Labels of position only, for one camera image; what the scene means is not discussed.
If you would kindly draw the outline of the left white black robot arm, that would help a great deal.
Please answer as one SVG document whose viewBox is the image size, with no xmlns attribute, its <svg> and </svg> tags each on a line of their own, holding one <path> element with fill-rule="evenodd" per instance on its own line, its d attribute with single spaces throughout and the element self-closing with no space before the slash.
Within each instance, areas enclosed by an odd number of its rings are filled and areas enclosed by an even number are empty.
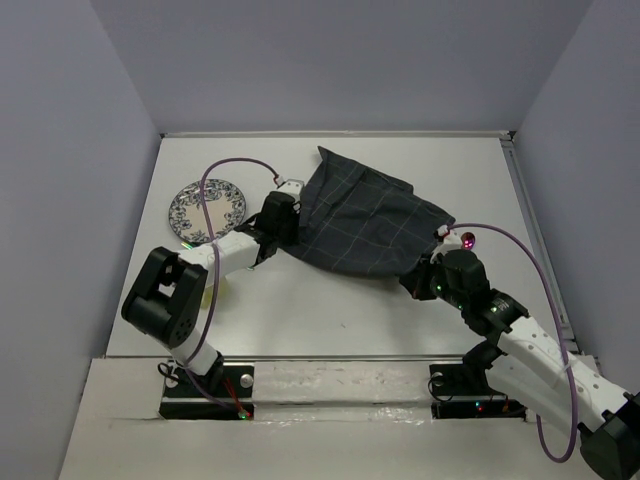
<svg viewBox="0 0 640 480">
<path fill-rule="evenodd" d="M 205 290 L 216 300 L 223 276 L 260 265 L 297 240 L 304 183 L 288 180 L 265 198 L 261 211 L 217 241 L 147 256 L 127 294 L 122 318 L 161 344 L 185 370 L 198 394 L 219 388 L 223 355 L 207 340 L 210 319 L 198 323 Z"/>
</svg>

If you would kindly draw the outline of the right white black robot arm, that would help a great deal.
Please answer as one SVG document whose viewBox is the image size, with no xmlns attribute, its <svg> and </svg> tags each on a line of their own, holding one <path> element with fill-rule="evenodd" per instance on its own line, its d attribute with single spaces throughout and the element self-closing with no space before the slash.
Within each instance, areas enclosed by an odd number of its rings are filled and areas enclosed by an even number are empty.
<svg viewBox="0 0 640 480">
<path fill-rule="evenodd" d="M 564 352 L 524 306 L 491 287 L 473 252 L 423 260 L 400 283 L 417 300 L 456 308 L 482 337 L 460 368 L 468 390 L 489 387 L 520 402 L 578 441 L 583 460 L 602 479 L 638 474 L 639 397 Z"/>
</svg>

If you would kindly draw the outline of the dark grey checked cloth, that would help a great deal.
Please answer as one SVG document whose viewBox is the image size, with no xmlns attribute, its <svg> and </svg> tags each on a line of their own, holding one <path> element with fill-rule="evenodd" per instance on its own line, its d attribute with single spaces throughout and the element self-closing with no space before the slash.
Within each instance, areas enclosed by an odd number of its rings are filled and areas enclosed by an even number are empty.
<svg viewBox="0 0 640 480">
<path fill-rule="evenodd" d="M 284 249 L 313 267 L 386 278 L 412 271 L 455 218 L 414 187 L 319 147 L 321 162 L 301 193 L 297 243 Z"/>
</svg>

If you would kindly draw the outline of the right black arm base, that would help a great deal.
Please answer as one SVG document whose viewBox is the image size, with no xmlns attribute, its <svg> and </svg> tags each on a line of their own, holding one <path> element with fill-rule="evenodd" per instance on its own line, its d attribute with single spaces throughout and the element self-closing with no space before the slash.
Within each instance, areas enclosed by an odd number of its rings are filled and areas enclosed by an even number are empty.
<svg viewBox="0 0 640 480">
<path fill-rule="evenodd" d="M 527 409 L 492 389 L 483 372 L 462 363 L 432 364 L 427 380 L 436 420 L 525 419 Z"/>
</svg>

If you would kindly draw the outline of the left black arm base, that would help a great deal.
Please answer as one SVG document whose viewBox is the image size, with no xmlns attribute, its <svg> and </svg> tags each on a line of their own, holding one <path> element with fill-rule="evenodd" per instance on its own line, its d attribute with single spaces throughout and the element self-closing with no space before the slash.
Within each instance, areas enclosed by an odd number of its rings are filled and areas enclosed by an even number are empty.
<svg viewBox="0 0 640 480">
<path fill-rule="evenodd" d="M 254 365 L 231 362 L 211 393 L 203 394 L 205 381 L 194 385 L 173 360 L 159 362 L 163 377 L 158 414 L 165 420 L 249 421 L 254 417 Z"/>
</svg>

